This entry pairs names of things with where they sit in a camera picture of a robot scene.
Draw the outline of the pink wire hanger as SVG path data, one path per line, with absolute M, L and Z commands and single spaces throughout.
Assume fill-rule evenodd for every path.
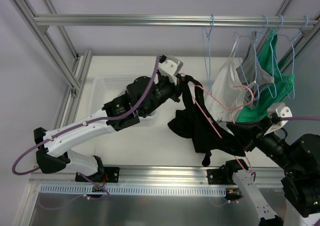
M 247 89 L 247 90 L 250 92 L 251 99 L 250 99 L 250 101 L 249 101 L 248 103 L 242 104 L 242 105 L 237 106 L 237 107 L 234 107 L 234 108 L 229 108 L 229 107 L 227 107 L 227 106 L 226 106 L 225 104 L 223 104 L 218 98 L 216 98 L 214 95 L 212 95 L 212 93 L 210 93 L 207 89 L 203 88 L 203 86 L 196 85 L 196 84 L 194 83 L 194 87 L 200 88 L 203 92 L 206 92 L 211 98 L 213 98 L 216 102 L 218 102 L 218 103 L 219 103 L 221 106 L 223 106 L 226 110 L 230 111 L 230 115 L 231 115 L 231 119 L 232 119 L 233 124 L 236 123 L 236 122 L 235 122 L 235 119 L 234 119 L 234 115 L 233 115 L 234 111 L 236 111 L 237 109 L 241 109 L 241 108 L 243 108 L 244 106 L 247 106 L 247 105 L 251 104 L 251 103 L 253 102 L 253 100 L 254 100 L 254 94 L 253 94 L 252 90 L 251 90 L 248 86 L 243 85 L 243 84 L 236 85 L 236 86 L 234 86 L 234 88 L 245 88 L 245 89 Z M 209 122 L 209 124 L 211 125 L 211 127 L 213 128 L 213 130 L 216 132 L 216 134 L 218 135 L 218 137 L 219 137 L 220 139 L 222 139 L 222 138 L 223 138 L 222 135 L 219 133 L 219 131 L 218 131 L 218 130 L 216 129 L 216 127 L 213 125 L 213 123 L 211 122 L 211 120 L 209 119 L 209 117 L 206 115 L 205 111 L 201 108 L 201 106 L 200 106 L 200 104 L 197 102 L 196 98 L 193 97 L 192 99 L 194 100 L 195 104 L 196 104 L 197 107 L 200 109 L 200 111 L 202 112 L 202 114 L 204 115 L 204 117 L 207 119 L 207 121 Z M 251 174 L 251 175 L 253 176 L 256 172 L 254 171 L 254 168 L 253 168 L 250 160 L 248 159 L 248 157 L 247 157 L 246 155 L 245 155 L 244 157 L 245 157 L 245 159 L 247 160 L 247 162 L 248 162 L 248 164 L 249 164 L 250 170 L 245 169 L 245 167 L 244 167 L 243 164 L 240 162 L 240 160 L 239 160 L 236 156 L 234 156 L 235 160 L 236 160 L 237 163 L 240 165 L 240 167 L 241 167 L 246 173 Z

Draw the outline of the light blue wire hanger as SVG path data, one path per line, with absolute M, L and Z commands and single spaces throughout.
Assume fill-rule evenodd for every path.
M 201 29 L 201 38 L 202 38 L 202 52 L 203 52 L 203 60 L 204 67 L 206 73 L 206 79 L 208 84 L 209 92 L 212 93 L 212 79 L 211 79 L 211 34 L 215 24 L 215 16 L 211 14 L 210 16 L 210 28 L 203 27 Z

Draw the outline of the black tank top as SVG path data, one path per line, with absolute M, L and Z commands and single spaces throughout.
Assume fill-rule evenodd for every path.
M 204 154 L 202 166 L 211 164 L 212 150 L 244 157 L 245 151 L 237 138 L 219 126 L 207 110 L 202 84 L 192 76 L 185 75 L 180 86 L 185 109 L 177 110 L 167 125 L 176 135 L 191 139 L 196 153 Z

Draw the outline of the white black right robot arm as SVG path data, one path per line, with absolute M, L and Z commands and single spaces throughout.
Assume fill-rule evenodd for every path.
M 291 145 L 273 132 L 272 123 L 280 118 L 265 117 L 254 123 L 227 123 L 227 128 L 244 151 L 258 148 L 284 171 L 281 180 L 286 199 L 285 218 L 270 207 L 255 185 L 256 175 L 246 175 L 247 167 L 229 160 L 223 167 L 223 179 L 236 184 L 249 206 L 257 226 L 318 226 L 320 224 L 320 137 L 307 133 Z

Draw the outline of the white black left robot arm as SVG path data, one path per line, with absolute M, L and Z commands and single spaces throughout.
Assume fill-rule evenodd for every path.
M 183 102 L 185 108 L 177 110 L 168 127 L 177 135 L 192 140 L 195 150 L 205 155 L 202 164 L 210 164 L 212 150 L 221 150 L 243 157 L 244 147 L 235 134 L 218 125 L 204 102 L 204 91 L 199 81 L 190 75 L 179 74 L 177 82 L 167 76 L 158 76 L 158 82 L 140 76 L 129 84 L 125 92 L 107 102 L 87 118 L 57 130 L 34 130 L 37 143 L 36 162 L 44 174 L 65 169 L 83 174 L 93 182 L 105 175 L 99 156 L 85 156 L 73 148 L 96 137 L 112 134 L 135 126 L 167 100 Z

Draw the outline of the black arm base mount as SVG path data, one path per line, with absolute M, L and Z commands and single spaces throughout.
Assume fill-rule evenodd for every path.
M 209 185 L 235 185 L 232 176 L 237 169 L 238 162 L 235 159 L 228 160 L 215 169 L 207 169 L 206 176 Z

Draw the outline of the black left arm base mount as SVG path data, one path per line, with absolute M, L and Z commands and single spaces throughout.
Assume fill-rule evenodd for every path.
M 86 176 L 94 183 L 118 183 L 120 176 L 120 168 L 114 166 L 98 167 L 95 174 Z

